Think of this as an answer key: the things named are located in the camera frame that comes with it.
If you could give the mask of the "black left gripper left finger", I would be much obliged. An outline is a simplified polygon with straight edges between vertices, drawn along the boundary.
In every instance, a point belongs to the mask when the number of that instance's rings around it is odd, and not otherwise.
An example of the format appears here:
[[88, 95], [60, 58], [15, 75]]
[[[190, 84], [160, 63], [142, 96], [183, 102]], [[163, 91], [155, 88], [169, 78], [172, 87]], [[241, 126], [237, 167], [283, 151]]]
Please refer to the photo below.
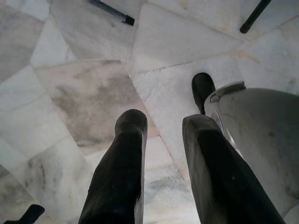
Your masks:
[[136, 109], [116, 121], [114, 140], [96, 167], [80, 224], [141, 224], [147, 118]]

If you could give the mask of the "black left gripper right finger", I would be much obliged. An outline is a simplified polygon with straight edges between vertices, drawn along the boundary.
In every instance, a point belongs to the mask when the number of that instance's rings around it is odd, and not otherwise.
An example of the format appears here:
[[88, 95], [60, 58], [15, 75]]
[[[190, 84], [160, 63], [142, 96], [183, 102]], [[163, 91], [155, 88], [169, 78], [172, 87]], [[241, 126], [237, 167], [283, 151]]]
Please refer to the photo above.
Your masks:
[[188, 172], [202, 224], [282, 224], [249, 165], [216, 122], [194, 114], [182, 122]]

